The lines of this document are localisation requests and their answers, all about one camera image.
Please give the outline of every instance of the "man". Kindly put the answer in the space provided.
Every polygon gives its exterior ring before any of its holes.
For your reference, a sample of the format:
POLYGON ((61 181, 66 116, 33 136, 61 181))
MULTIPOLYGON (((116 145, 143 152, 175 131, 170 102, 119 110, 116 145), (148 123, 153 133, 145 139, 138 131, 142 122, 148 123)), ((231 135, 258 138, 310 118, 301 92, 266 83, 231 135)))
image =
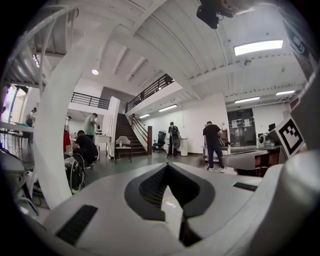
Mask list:
POLYGON ((219 142, 219 136, 222 134, 222 130, 211 121, 206 123, 206 127, 203 129, 204 144, 208 148, 209 156, 209 171, 214 170, 214 152, 219 158, 220 172, 225 172, 225 166, 222 164, 222 151, 219 142))
POLYGON ((87 135, 91 140, 94 139, 95 136, 95 125, 99 125, 96 122, 96 118, 98 115, 96 113, 93 113, 92 115, 89 115, 85 121, 84 121, 84 133, 87 135))
MULTIPOLYGON (((168 151, 168 157, 172 157, 172 138, 173 137, 179 137, 180 133, 179 133, 179 129, 177 126, 175 126, 174 122, 170 123, 169 129, 168 129, 168 133, 170 134, 170 138, 169 138, 169 151, 168 151)), ((173 156, 176 157, 177 156, 177 149, 175 147, 173 147, 173 156)))
POLYGON ((84 167, 90 169, 90 165, 93 165, 93 162, 98 158, 98 150, 92 139, 88 136, 85 136, 83 130, 78 131, 78 137, 76 138, 75 143, 72 146, 72 153, 79 154, 82 156, 85 161, 84 167))
POLYGON ((29 114, 27 114, 25 117, 25 123, 30 127, 32 127, 34 121, 36 120, 36 112, 37 112, 37 108, 34 107, 32 111, 29 114))
POLYGON ((66 122, 65 122, 65 125, 64 125, 64 130, 66 131, 66 132, 70 132, 70 127, 69 127, 69 121, 72 119, 72 117, 69 115, 68 117, 67 117, 67 119, 66 119, 66 122))

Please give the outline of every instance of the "red object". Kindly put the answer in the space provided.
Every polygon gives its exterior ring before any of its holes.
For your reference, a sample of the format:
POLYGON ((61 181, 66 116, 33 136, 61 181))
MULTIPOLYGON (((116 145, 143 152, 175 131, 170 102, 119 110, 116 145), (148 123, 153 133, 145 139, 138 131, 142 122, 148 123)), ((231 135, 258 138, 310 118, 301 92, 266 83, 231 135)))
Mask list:
POLYGON ((63 133, 63 153, 67 151, 67 146, 71 145, 69 132, 65 131, 63 133))

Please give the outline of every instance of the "green shirt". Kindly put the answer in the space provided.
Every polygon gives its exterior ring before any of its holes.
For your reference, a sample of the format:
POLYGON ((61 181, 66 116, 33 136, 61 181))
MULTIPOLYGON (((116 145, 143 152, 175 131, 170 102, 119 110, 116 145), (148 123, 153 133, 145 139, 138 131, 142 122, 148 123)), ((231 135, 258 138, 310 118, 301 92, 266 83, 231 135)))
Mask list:
POLYGON ((86 135, 95 135, 95 125, 92 123, 95 120, 93 115, 89 115, 84 121, 84 133, 86 135))

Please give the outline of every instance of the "glass door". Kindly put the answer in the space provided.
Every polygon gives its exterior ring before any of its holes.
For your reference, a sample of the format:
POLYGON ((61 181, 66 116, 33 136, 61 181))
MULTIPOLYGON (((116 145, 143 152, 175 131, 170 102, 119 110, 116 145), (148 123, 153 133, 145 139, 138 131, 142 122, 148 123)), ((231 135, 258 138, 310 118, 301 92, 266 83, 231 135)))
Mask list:
POLYGON ((256 128, 252 109, 241 109, 227 114, 231 146, 255 146, 257 144, 256 128))

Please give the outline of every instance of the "man in black shirt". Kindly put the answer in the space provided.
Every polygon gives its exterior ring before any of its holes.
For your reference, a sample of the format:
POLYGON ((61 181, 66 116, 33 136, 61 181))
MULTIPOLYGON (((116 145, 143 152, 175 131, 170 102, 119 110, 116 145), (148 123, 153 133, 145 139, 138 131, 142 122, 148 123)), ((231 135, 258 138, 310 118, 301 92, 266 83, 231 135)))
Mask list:
POLYGON ((72 153, 79 154, 82 156, 83 160, 87 162, 88 166, 86 169, 89 169, 95 160, 98 158, 98 150, 96 145, 93 143, 92 139, 88 136, 85 136, 83 130, 78 131, 78 137, 76 138, 75 143, 72 146, 72 153))
MULTIPOLYGON (((179 129, 177 126, 175 126, 174 122, 170 123, 168 133, 170 134, 170 138, 169 138, 169 151, 168 151, 167 158, 172 156, 172 146, 173 146, 172 138, 179 137, 180 135, 179 129)), ((174 157, 177 156, 177 149, 175 147, 173 147, 173 156, 174 157)))
POLYGON ((214 170, 214 152, 219 158, 219 164, 221 167, 220 172, 225 172, 225 166, 222 164, 222 151, 219 142, 219 136, 222 134, 222 130, 211 121, 206 123, 206 127, 203 129, 204 144, 208 148, 209 157, 209 171, 214 170))

